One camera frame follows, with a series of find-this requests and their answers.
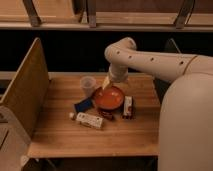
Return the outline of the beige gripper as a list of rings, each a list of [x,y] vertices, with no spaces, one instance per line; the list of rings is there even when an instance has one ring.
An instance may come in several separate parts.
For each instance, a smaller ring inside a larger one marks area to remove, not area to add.
[[[128,68],[125,66],[118,66],[111,64],[109,66],[109,77],[106,76],[102,84],[102,89],[105,90],[113,85],[112,82],[119,83],[124,82],[128,78]]]

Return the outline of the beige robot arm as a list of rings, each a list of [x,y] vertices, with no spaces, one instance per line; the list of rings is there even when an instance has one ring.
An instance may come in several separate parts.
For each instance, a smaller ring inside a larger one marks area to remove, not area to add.
[[[158,171],[213,171],[213,57],[144,52],[126,37],[106,47],[109,80],[130,68],[167,81],[159,119]]]

